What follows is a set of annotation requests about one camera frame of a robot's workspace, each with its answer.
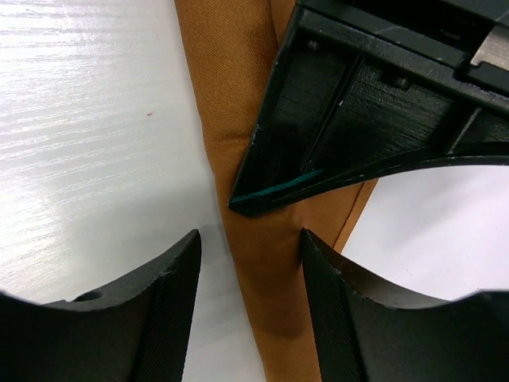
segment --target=tan cloth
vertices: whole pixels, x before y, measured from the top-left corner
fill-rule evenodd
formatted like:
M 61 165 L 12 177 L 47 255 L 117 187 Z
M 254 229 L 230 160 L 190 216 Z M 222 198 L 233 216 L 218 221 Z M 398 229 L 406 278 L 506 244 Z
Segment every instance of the tan cloth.
M 223 223 L 266 378 L 318 382 L 299 232 L 310 228 L 341 250 L 375 183 L 333 191 L 258 219 L 228 210 L 293 1 L 175 3 Z

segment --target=teal edge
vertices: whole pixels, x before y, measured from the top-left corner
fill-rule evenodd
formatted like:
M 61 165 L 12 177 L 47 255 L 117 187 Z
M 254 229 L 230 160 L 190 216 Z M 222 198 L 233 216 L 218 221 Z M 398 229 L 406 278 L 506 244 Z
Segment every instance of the teal edge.
M 257 191 L 256 193 L 248 193 L 247 195 L 242 195 L 241 197 L 233 197 L 230 202 L 231 203 L 238 203 L 240 201 L 247 201 L 250 199 L 254 199 L 256 197 L 264 197 L 265 195 L 269 195 L 271 193 L 275 193 L 277 191 L 281 191 L 283 189 L 288 189 L 289 187 L 292 187 L 294 185 L 298 185 L 304 181 L 308 181 L 309 179 L 313 177 L 317 177 L 321 173 L 323 173 L 323 170 L 314 170 L 310 173 L 305 173 L 304 175 L 301 175 L 300 177 L 296 177 L 292 181 L 288 181 L 286 183 L 281 183 L 280 185 L 273 185 L 271 187 L 267 187 L 266 189 L 263 189 L 261 191 Z

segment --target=white table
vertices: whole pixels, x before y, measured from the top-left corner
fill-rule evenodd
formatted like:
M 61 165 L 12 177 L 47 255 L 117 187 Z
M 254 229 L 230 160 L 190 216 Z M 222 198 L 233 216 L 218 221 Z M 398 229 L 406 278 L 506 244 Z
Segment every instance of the white table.
M 170 0 L 0 0 L 0 289 L 73 299 L 204 241 L 185 381 L 263 381 Z M 345 255 L 458 298 L 509 287 L 509 171 L 379 183 Z

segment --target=black plastic part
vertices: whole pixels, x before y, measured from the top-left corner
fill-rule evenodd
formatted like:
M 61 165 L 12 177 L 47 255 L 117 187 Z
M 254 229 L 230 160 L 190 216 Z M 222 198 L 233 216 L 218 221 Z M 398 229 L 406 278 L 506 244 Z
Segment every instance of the black plastic part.
M 0 380 L 177 382 L 200 273 L 200 234 L 74 302 L 0 294 Z
M 492 23 L 509 27 L 509 3 L 507 0 L 490 0 L 489 2 L 480 0 L 444 0 L 443 2 L 479 15 Z
M 431 298 L 345 259 L 309 231 L 301 255 L 323 382 L 509 380 L 509 293 Z
M 509 164 L 509 81 L 468 64 L 507 19 L 502 2 L 483 2 L 492 19 L 465 12 L 471 2 L 354 3 L 295 8 L 231 195 L 236 212 L 404 171 Z

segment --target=screw hole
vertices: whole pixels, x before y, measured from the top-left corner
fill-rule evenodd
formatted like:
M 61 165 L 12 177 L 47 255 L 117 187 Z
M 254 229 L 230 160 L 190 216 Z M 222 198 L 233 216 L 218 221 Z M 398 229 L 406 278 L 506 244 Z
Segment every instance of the screw hole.
M 382 82 L 393 87 L 407 91 L 412 86 L 410 79 L 403 74 L 385 73 Z
M 318 44 L 318 41 L 309 40 L 307 45 L 308 49 L 312 52 L 317 52 L 320 49 L 320 44 Z
M 83 293 L 82 295 L 76 297 L 76 299 L 73 302 L 92 301 L 97 300 L 101 297 L 103 297 L 103 294 L 101 292 L 98 292 L 97 290 L 92 290 L 90 292 Z

